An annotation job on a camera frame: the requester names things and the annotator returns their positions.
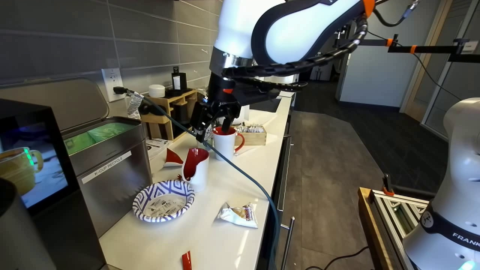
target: blue patterned plate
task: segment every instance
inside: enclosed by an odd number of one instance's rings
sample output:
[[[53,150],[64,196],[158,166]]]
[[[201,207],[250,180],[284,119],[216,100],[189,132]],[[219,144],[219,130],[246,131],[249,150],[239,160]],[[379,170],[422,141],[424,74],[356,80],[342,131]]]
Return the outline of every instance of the blue patterned plate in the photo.
[[[165,222],[181,216],[195,200],[190,184],[167,180],[144,188],[133,200],[133,213],[146,222]]]

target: floor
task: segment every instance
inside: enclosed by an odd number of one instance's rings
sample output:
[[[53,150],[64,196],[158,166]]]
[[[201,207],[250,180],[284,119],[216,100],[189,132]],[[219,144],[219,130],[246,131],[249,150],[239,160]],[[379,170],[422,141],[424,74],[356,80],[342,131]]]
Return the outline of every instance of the floor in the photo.
[[[337,83],[309,82],[295,110],[326,114],[353,126],[392,183],[435,193],[445,175],[448,144],[406,114],[359,108],[335,100]]]
[[[296,218],[287,270],[324,268],[333,258],[367,245],[358,216],[359,186],[379,188],[382,171],[352,126],[334,117],[294,111],[283,224]],[[280,235],[283,245],[286,232]],[[277,256],[280,265],[281,255]],[[369,251],[329,270],[373,269]]]

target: yellow mug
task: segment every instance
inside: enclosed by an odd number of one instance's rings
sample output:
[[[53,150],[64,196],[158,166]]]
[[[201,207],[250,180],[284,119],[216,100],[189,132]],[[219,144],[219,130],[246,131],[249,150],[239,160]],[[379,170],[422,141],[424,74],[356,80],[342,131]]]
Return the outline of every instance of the yellow mug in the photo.
[[[32,156],[37,160],[36,169]],[[0,153],[0,178],[14,183],[20,195],[34,188],[35,173],[42,168],[42,154],[37,150],[22,147]]]

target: gray tile wall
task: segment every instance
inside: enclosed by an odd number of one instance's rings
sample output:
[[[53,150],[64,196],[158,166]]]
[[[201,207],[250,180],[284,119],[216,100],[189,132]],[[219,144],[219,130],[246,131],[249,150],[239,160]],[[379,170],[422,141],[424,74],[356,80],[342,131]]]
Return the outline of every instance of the gray tile wall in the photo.
[[[106,97],[102,68],[120,67],[125,87],[171,85],[172,67],[189,87],[210,79],[221,0],[2,0],[0,85],[87,77]],[[109,104],[126,115],[126,101]]]

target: wooden table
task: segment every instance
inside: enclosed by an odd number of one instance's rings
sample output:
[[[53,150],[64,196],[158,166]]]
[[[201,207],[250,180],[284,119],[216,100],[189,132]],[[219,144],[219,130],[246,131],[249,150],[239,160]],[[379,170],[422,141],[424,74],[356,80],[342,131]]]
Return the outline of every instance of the wooden table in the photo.
[[[371,189],[361,187],[358,190],[359,195],[359,215],[362,223],[365,238],[370,247],[373,265],[376,270],[393,270],[390,257],[385,248],[384,241],[380,236],[380,232],[370,209]]]

